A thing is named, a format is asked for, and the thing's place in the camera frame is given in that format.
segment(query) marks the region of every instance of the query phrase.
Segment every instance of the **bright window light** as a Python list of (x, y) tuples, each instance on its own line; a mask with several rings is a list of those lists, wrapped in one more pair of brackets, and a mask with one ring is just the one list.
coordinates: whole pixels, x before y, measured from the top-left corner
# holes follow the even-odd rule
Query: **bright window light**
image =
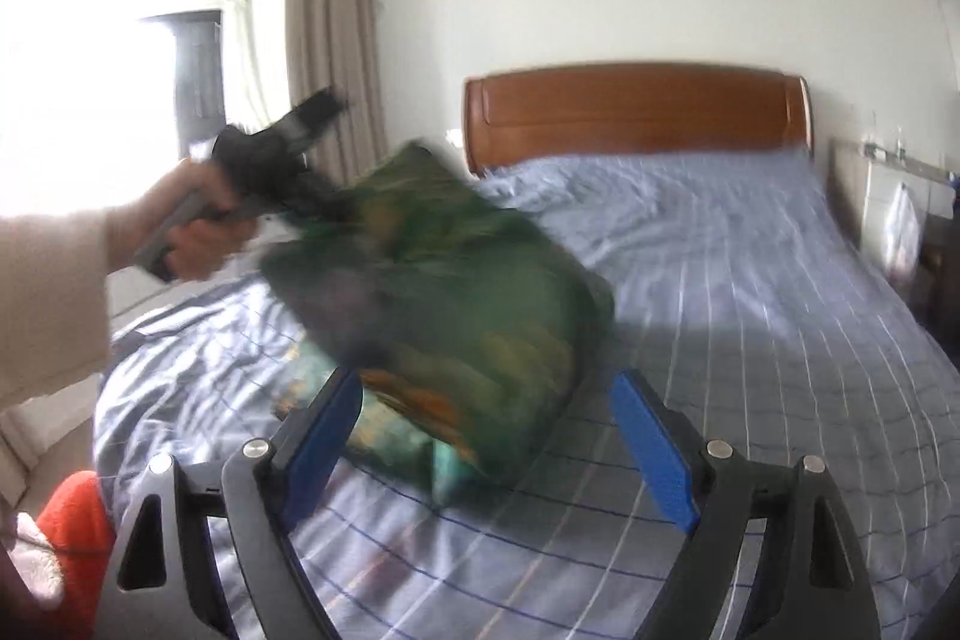
[(0, 215), (135, 199), (179, 157), (173, 34), (33, 11), (0, 41)]

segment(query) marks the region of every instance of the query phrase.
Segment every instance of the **beige sleeve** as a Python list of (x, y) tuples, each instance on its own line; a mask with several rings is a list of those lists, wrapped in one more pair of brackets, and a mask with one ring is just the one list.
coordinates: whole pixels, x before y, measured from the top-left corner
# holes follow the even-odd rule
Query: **beige sleeve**
[(0, 218), (0, 410), (101, 368), (106, 282), (104, 215)]

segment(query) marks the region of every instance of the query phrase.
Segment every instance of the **wooden headboard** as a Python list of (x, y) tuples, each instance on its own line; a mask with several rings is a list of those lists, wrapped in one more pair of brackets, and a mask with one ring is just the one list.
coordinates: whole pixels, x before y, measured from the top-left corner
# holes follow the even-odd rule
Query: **wooden headboard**
[(803, 77), (681, 63), (512, 71), (467, 81), (474, 175), (569, 153), (763, 150), (813, 145)]

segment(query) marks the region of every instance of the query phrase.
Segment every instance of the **green bag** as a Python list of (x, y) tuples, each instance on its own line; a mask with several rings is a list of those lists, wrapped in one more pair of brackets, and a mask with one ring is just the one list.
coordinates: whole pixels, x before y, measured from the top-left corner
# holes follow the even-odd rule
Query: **green bag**
[(348, 363), (365, 388), (354, 458), (437, 504), (469, 480), (515, 482), (611, 322), (606, 282), (419, 145), (350, 195), (357, 223), (311, 223), (261, 262), (308, 335), (277, 413)]

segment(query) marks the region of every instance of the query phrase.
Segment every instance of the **metal screw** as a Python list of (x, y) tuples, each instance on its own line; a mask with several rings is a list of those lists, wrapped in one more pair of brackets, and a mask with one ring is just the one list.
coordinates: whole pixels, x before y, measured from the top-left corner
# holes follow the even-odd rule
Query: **metal screw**
[(174, 458), (169, 453), (157, 453), (157, 456), (151, 458), (150, 463), (147, 464), (147, 466), (150, 468), (150, 471), (155, 475), (162, 475), (173, 465)]
[(707, 442), (707, 453), (714, 458), (731, 458), (733, 448), (728, 442), (723, 442), (722, 439), (712, 439)]
[(808, 472), (823, 472), (824, 469), (827, 469), (827, 464), (824, 464), (824, 460), (819, 456), (804, 456), (803, 457), (803, 469)]
[(260, 458), (270, 451), (270, 443), (265, 439), (251, 439), (243, 446), (243, 455), (247, 458)]

